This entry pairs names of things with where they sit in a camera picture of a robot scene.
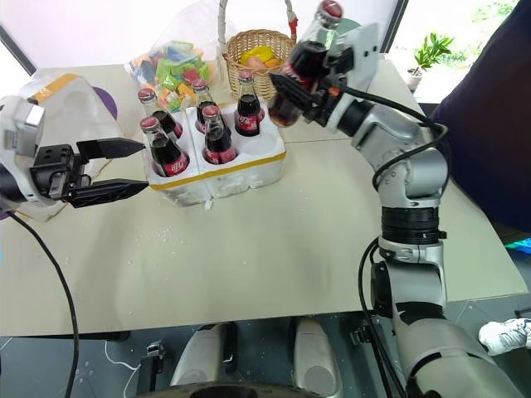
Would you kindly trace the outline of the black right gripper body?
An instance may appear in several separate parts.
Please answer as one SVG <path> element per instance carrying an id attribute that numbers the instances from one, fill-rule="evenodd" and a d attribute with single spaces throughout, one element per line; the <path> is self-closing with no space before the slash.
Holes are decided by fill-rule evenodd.
<path id="1" fill-rule="evenodd" d="M 343 96 L 341 88 L 348 85 L 348 73 L 354 68 L 351 46 L 340 45 L 325 57 L 313 97 L 316 100 L 309 112 L 309 121 L 327 124 L 334 108 Z"/>

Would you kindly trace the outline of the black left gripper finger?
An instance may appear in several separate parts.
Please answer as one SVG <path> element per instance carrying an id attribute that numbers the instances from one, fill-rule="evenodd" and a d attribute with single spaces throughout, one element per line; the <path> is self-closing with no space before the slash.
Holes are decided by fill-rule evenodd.
<path id="1" fill-rule="evenodd" d="M 65 201 L 74 208 L 96 206 L 129 199 L 149 186 L 147 181 L 111 179 L 94 182 L 85 187 L 70 188 Z"/>
<path id="2" fill-rule="evenodd" d="M 85 161 L 92 159 L 127 158 L 144 150 L 140 142 L 128 138 L 102 138 L 76 143 L 80 156 Z"/>

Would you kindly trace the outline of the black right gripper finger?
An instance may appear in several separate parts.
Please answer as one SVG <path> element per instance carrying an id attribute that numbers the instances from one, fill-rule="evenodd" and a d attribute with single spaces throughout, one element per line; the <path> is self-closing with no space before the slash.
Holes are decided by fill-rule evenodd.
<path id="1" fill-rule="evenodd" d="M 323 34 L 323 44 L 325 49 L 327 50 L 327 56 L 336 56 L 339 52 L 341 52 L 341 46 L 338 44 L 338 31 L 324 29 Z"/>
<path id="2" fill-rule="evenodd" d="M 269 116 L 273 121 L 297 121 L 301 115 L 307 121 L 319 118 L 319 99 L 315 92 L 320 78 L 311 83 L 309 88 L 284 73 L 273 73 L 270 80 L 276 89 L 275 97 L 269 104 Z"/>

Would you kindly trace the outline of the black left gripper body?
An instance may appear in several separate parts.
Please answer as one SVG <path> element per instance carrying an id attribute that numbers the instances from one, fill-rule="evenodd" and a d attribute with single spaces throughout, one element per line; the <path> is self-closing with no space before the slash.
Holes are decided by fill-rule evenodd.
<path id="1" fill-rule="evenodd" d="M 75 189 L 90 185 L 91 177 L 85 173 L 85 165 L 90 161 L 85 143 L 76 146 L 77 152 L 70 144 L 39 147 L 30 175 L 42 196 L 65 200 Z"/>

